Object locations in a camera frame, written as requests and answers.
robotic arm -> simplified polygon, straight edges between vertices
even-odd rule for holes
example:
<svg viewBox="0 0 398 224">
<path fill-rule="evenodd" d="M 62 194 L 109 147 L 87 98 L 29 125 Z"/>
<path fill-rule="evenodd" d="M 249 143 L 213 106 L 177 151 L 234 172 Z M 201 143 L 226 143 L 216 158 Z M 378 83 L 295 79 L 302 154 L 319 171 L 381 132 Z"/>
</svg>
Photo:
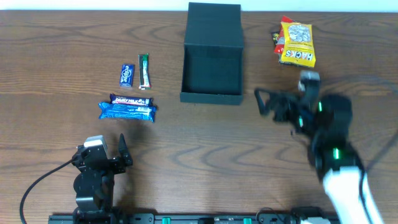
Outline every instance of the robotic arm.
<svg viewBox="0 0 398 224">
<path fill-rule="evenodd" d="M 256 89 L 260 114 L 275 112 L 275 122 L 290 122 L 296 133 L 311 140 L 308 160 L 343 224 L 383 223 L 368 185 L 358 153 L 348 141 L 352 120 L 351 101 L 341 95 L 325 95 L 316 104 L 319 74 L 302 71 L 298 83 L 303 96 Z M 269 94 L 264 103 L 260 93 Z"/>
</svg>

yellow candy bag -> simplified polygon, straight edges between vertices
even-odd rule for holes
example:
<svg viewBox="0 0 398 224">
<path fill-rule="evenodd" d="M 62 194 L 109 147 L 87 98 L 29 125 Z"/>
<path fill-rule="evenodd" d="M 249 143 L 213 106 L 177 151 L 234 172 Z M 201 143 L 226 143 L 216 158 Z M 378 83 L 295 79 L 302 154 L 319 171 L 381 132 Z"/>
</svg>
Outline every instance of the yellow candy bag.
<svg viewBox="0 0 398 224">
<path fill-rule="evenodd" d="M 315 50 L 312 42 L 312 25 L 299 22 L 281 22 L 281 24 L 285 35 L 285 47 L 280 61 L 313 68 Z"/>
</svg>

cable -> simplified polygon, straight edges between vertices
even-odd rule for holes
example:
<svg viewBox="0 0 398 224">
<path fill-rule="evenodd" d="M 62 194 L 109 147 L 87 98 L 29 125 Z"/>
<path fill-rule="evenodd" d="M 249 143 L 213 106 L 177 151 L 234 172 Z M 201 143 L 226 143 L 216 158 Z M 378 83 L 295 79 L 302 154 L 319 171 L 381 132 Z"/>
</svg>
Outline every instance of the cable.
<svg viewBox="0 0 398 224">
<path fill-rule="evenodd" d="M 370 224 L 372 224 L 373 222 L 369 214 L 368 208 L 366 206 L 365 196 L 363 194 L 363 182 L 365 179 L 365 173 L 368 173 L 374 167 L 374 165 L 377 162 L 379 162 L 380 159 L 390 151 L 391 147 L 394 146 L 397 140 L 398 140 L 398 131 L 395 133 L 395 135 L 393 135 L 393 137 L 391 137 L 390 141 L 388 141 L 388 143 L 376 154 L 374 159 L 370 161 L 366 170 L 364 170 L 361 174 L 361 180 L 359 181 L 359 197 L 361 198 L 362 206 L 365 209 L 365 214 Z"/>
<path fill-rule="evenodd" d="M 26 190 L 24 196 L 22 197 L 21 200 L 21 204 L 19 205 L 19 215 L 21 216 L 21 221 L 22 224 L 27 224 L 26 220 L 25 220 L 25 216 L 24 216 L 24 204 L 25 204 L 25 199 L 27 197 L 27 195 L 29 194 L 29 192 L 36 186 L 37 183 L 39 183 L 42 179 L 48 177 L 50 174 L 53 174 L 54 172 L 64 168 L 65 166 L 67 166 L 69 163 L 71 163 L 72 160 L 69 160 L 68 162 L 60 165 L 59 167 L 55 168 L 54 170 L 51 170 L 50 172 L 44 174 L 43 176 L 39 177 L 35 182 L 33 182 L 33 184 Z"/>
<path fill-rule="evenodd" d="M 274 214 L 276 215 L 276 217 L 277 217 L 282 223 L 284 222 L 284 219 L 281 218 L 281 217 L 275 212 L 275 210 L 272 209 L 272 208 L 270 208 L 270 207 L 260 208 L 260 210 L 256 213 L 256 221 L 259 221 L 259 219 L 258 219 L 259 213 L 262 212 L 262 211 L 264 211 L 264 210 L 270 210 L 270 211 L 274 212 Z"/>
</svg>

white wall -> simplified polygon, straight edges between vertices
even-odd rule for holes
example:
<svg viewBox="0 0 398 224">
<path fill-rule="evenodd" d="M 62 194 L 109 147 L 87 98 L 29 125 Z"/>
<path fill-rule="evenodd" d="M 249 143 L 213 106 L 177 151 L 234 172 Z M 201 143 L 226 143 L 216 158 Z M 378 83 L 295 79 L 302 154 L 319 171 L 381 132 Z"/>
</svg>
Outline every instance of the white wall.
<svg viewBox="0 0 398 224">
<path fill-rule="evenodd" d="M 191 0 L 242 5 L 244 11 L 398 12 L 398 0 Z M 0 9 L 186 11 L 189 0 L 0 0 Z"/>
</svg>

wooden surface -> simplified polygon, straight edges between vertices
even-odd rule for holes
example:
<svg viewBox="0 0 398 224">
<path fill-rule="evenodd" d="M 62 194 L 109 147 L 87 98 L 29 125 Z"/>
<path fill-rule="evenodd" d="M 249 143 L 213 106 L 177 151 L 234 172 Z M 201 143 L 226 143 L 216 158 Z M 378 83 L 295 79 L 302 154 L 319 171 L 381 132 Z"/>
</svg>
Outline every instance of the wooden surface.
<svg viewBox="0 0 398 224">
<path fill-rule="evenodd" d="M 19 202 L 38 177 L 103 134 L 119 133 L 134 167 L 116 177 L 114 204 L 127 212 L 255 213 L 267 206 L 333 207 L 289 125 L 262 119 L 255 87 L 295 90 L 300 68 L 279 65 L 270 31 L 284 13 L 243 12 L 241 106 L 180 103 L 186 12 L 0 12 L 0 223 L 20 223 Z M 322 91 L 353 101 L 350 137 L 367 164 L 398 127 L 396 14 L 285 13 L 313 24 Z M 118 85 L 123 63 L 150 53 L 152 90 Z M 157 121 L 99 120 L 110 93 L 151 96 Z M 386 223 L 398 222 L 398 147 L 369 174 Z M 27 198 L 28 223 L 76 207 L 72 165 Z"/>
</svg>

